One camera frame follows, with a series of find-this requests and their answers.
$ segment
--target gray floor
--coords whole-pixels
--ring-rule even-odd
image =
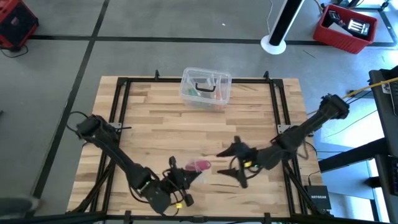
[[[103,4],[103,0],[25,2],[39,18],[37,35],[90,36]],[[267,34],[269,6],[268,1],[258,0],[110,0],[99,36],[260,39]],[[280,7],[280,1],[275,1],[270,24]],[[397,11],[387,13],[391,21],[398,21]],[[312,40],[318,19],[315,3],[305,1],[287,40]],[[376,41],[392,41],[381,20]],[[5,111],[0,117],[0,196],[32,192],[87,45],[85,41],[30,40],[27,55],[16,59],[0,55],[0,110]],[[322,95],[344,95],[365,86],[369,70],[391,68],[398,64],[397,58],[396,48],[385,47],[367,47],[353,55],[333,47],[288,45],[282,55],[273,56],[257,44],[97,41],[73,110],[91,112],[102,75],[153,76],[159,69],[161,75],[180,76],[185,67],[200,67],[234,77],[261,77],[268,70],[273,78],[299,78],[307,111],[313,111]],[[353,113],[352,119],[358,116]],[[331,126],[325,132],[340,129]],[[38,215],[65,211],[80,152],[81,142],[65,131]]]

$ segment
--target transparent lid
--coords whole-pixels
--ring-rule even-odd
[[[228,72],[188,67],[182,76],[180,95],[186,100],[225,105],[231,82]]]

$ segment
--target red crate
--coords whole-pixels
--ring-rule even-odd
[[[369,23],[370,28],[369,28],[368,39],[366,40],[360,39],[322,26],[326,13],[329,10],[336,11],[339,14],[341,20],[345,23],[347,23],[350,19],[357,19]],[[352,10],[330,4],[326,7],[325,11],[323,12],[323,15],[319,20],[317,28],[315,29],[315,33],[313,34],[313,38],[314,40],[317,40],[319,42],[322,42],[330,46],[337,47],[338,49],[345,50],[353,54],[358,54],[362,49],[365,48],[365,46],[373,43],[374,36],[376,35],[376,28],[377,28],[376,18],[365,16],[360,13],[354,12]]]

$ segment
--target wooden table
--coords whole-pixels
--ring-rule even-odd
[[[93,114],[108,120],[118,77],[102,77],[95,99]],[[293,124],[306,120],[305,107],[299,81],[284,79],[285,94]],[[195,203],[180,209],[178,215],[209,217],[289,217],[282,165],[248,180],[242,189],[238,181],[217,174],[227,169],[231,158],[217,158],[239,135],[249,146],[266,147],[277,134],[268,84],[232,84],[231,98],[224,111],[207,112],[185,106],[178,95],[179,83],[132,83],[127,104],[120,148],[135,162],[150,167],[161,176],[168,169],[168,159],[175,156],[177,165],[185,167],[190,159],[206,159],[211,168],[194,181],[189,192]],[[283,122],[282,106],[279,111]],[[315,151],[307,147],[309,160],[298,159],[303,184],[308,175],[319,170]],[[303,153],[303,146],[298,150]],[[101,150],[86,145],[73,184],[68,210],[75,208],[95,183]],[[311,176],[313,185],[321,185],[320,173]],[[296,212],[300,212],[296,188],[292,183]],[[104,187],[99,203],[102,204]],[[172,215],[175,207],[166,214]],[[129,193],[124,172],[117,167],[109,202],[108,215],[158,215],[148,204],[135,201]]]

